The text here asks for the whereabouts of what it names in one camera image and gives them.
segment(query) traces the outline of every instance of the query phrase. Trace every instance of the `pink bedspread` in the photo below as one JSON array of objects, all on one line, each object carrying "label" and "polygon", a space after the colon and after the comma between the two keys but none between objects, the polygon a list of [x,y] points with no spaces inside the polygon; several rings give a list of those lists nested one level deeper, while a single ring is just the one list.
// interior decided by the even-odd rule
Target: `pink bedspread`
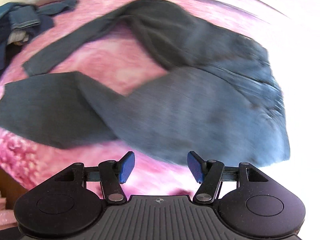
[{"label": "pink bedspread", "polygon": [[[34,39],[14,58],[0,81],[0,93],[3,93],[4,84],[27,78],[21,65],[36,52],[129,1],[132,0],[79,0],[75,11],[55,17],[55,27]],[[275,43],[274,26],[243,11],[210,0],[170,1],[197,17],[250,36],[267,49]],[[85,44],[53,70],[68,71],[81,71],[124,95],[142,83],[166,74],[125,25],[118,25],[102,39]],[[0,130],[0,165],[27,189],[35,187],[74,162],[97,166],[99,162],[108,159],[119,160],[129,150],[132,149],[123,141],[60,150]],[[193,196],[199,185],[187,167],[162,163],[134,152],[136,166],[127,183],[123,185],[127,196],[185,193]],[[101,196],[98,183],[91,183],[88,188]]]},{"label": "pink bedspread", "polygon": [[0,192],[0,230],[14,227],[17,221],[14,217],[13,210],[5,209],[6,198],[1,197]]}]

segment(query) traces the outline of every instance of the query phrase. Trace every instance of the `folded clothes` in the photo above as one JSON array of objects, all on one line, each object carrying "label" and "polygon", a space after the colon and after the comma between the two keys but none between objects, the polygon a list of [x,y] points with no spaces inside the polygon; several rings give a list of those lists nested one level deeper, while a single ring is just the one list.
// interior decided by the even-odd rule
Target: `folded clothes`
[{"label": "folded clothes", "polygon": [[52,15],[74,9],[76,0],[65,0],[38,8],[24,3],[0,6],[0,75],[21,46],[54,26]]},{"label": "folded clothes", "polygon": [[[124,97],[79,72],[46,74],[120,20],[169,74]],[[122,139],[155,159],[186,164],[194,150],[228,166],[287,160],[282,93],[267,51],[254,40],[165,0],[136,0],[35,54],[32,76],[9,83],[0,126],[70,148]]]}]

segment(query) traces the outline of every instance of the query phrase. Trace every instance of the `denim fabric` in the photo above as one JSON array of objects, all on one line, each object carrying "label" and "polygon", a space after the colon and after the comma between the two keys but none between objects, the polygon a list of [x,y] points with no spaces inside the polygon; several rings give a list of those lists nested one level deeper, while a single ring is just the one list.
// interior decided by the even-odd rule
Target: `denim fabric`
[{"label": "denim fabric", "polygon": [[76,0],[65,0],[41,8],[13,2],[0,6],[0,74],[9,65],[11,58],[21,50],[21,48],[15,48],[14,45],[7,47],[12,31],[25,30],[28,34],[28,42],[30,42],[34,37],[54,26],[51,15],[72,10],[75,5]]},{"label": "denim fabric", "polygon": [[[124,97],[79,72],[46,74],[120,20],[166,76]],[[6,85],[0,126],[33,141],[70,148],[119,138],[183,165],[190,150],[228,166],[290,157],[267,50],[171,2],[131,2],[50,44],[23,67],[32,77]]]}]

